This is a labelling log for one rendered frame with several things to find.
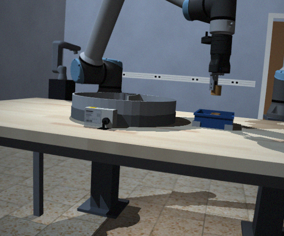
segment gray wall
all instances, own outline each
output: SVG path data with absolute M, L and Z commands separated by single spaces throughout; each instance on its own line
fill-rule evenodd
M 85 50 L 102 0 L 67 0 L 67 42 Z M 212 96 L 208 84 L 123 78 L 122 91 L 175 98 L 177 110 L 211 109 L 257 118 L 263 73 L 268 13 L 284 13 L 284 0 L 238 0 L 231 73 L 224 78 L 251 80 L 256 87 L 222 86 Z M 126 0 L 104 57 L 123 62 L 123 70 L 140 73 L 209 77 L 210 46 L 200 43 L 209 24 L 189 22 L 181 8 L 165 0 Z M 72 52 L 64 54 L 68 78 Z M 97 91 L 77 85 L 76 91 Z
M 0 0 L 0 100 L 48 97 L 52 42 L 63 40 L 64 0 Z

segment blue plastic box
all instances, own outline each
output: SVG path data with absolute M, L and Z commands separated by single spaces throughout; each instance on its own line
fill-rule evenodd
M 194 112 L 194 115 L 195 119 L 193 126 L 200 126 L 200 127 L 213 128 L 213 129 L 230 129 L 228 128 L 228 126 L 225 125 L 232 126 L 235 113 L 199 109 L 196 112 Z

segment table leg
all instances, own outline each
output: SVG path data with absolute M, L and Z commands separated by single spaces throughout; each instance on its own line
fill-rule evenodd
M 33 152 L 33 207 L 34 215 L 44 214 L 44 154 Z
M 284 190 L 259 187 L 253 222 L 241 221 L 243 236 L 284 236 Z
M 120 166 L 92 161 L 91 196 L 78 211 L 116 219 L 129 200 L 118 198 Z

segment black table frame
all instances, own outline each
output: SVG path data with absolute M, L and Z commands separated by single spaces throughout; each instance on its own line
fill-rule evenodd
M 78 208 L 80 211 L 116 218 L 129 203 L 128 200 L 118 198 L 120 166 L 127 166 L 259 186 L 254 220 L 241 221 L 242 234 L 243 236 L 284 236 L 283 177 L 121 156 L 4 137 L 0 137 L 0 146 L 33 151 L 33 202 L 36 216 L 43 214 L 43 154 L 47 153 L 92 161 L 91 197 Z

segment wooden tabletop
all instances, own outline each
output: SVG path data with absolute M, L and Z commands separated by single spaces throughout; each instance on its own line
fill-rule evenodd
M 284 177 L 284 122 L 235 117 L 240 130 L 191 125 L 176 112 L 165 127 L 85 128 L 71 102 L 46 98 L 0 101 L 0 137 L 221 170 Z

